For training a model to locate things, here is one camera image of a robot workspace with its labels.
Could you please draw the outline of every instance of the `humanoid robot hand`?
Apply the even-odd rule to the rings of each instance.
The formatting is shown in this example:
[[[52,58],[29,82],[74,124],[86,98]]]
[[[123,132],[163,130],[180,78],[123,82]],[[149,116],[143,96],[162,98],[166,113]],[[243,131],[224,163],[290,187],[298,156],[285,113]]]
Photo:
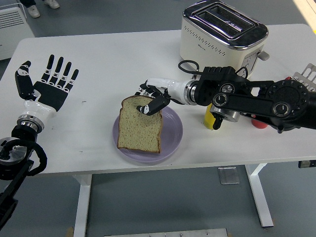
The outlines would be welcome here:
[[[32,120],[38,127],[38,133],[44,129],[47,120],[60,110],[79,73],[79,70],[75,69],[71,78],[68,78],[72,65],[68,62],[63,74],[60,74],[63,57],[59,58],[54,73],[51,73],[54,58],[54,55],[50,56],[41,80],[36,81],[34,85],[29,75],[30,61],[22,64],[15,72],[18,92],[20,97],[25,99],[26,108],[19,119]]]

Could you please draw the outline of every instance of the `toaster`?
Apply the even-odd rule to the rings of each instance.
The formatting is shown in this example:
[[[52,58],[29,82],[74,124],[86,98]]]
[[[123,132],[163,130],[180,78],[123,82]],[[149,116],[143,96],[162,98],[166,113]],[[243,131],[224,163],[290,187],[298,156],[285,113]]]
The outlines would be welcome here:
[[[221,1],[200,1],[183,11],[180,56],[202,69],[243,67],[238,74],[250,77],[257,59],[269,58],[262,50],[268,33],[265,25]]]

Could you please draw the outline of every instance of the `white table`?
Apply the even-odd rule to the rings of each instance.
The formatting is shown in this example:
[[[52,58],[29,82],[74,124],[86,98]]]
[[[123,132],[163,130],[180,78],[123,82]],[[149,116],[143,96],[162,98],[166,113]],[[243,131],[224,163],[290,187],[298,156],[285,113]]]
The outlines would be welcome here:
[[[264,50],[270,59],[258,61],[252,80],[277,81],[301,73],[308,63],[316,65],[316,36],[308,26],[276,25],[269,30]],[[40,80],[50,54],[63,56],[73,69],[79,69],[65,104],[38,136],[48,157],[47,168],[39,175],[74,175],[81,183],[75,236],[85,232],[92,174],[245,164],[262,226],[272,226],[258,177],[264,165],[258,164],[316,159],[311,146],[314,130],[278,134],[271,127],[257,129],[249,119],[240,118],[238,123],[225,121],[219,130],[210,131],[202,124],[205,107],[173,102],[169,106],[183,123],[177,151],[154,164],[125,157],[112,139],[121,101],[148,78],[189,79],[177,67],[179,50],[180,31],[34,38],[19,43],[0,81],[0,123],[4,124],[0,138],[10,136],[24,110],[14,80],[22,63],[32,62],[34,82]]]

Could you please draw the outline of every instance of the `yellow bottle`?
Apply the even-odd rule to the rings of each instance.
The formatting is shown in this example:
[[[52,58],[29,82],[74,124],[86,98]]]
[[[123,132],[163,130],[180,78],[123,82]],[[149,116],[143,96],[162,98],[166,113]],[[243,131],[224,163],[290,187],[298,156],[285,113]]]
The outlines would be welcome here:
[[[215,122],[215,118],[213,114],[210,112],[212,104],[209,104],[206,108],[205,116],[204,116],[204,126],[208,129],[213,130],[213,124]]]

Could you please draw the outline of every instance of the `table leg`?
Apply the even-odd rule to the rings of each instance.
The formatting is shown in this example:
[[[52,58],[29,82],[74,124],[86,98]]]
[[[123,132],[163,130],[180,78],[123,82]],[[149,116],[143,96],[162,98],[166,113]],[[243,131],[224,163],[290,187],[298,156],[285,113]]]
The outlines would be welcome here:
[[[74,175],[80,183],[74,237],[84,237],[86,231],[92,174]]]
[[[261,182],[259,179],[260,170],[266,166],[265,164],[247,164],[245,165],[249,178],[249,183],[252,189],[253,197],[257,206],[260,222],[262,227],[272,227],[273,221],[263,192]]]

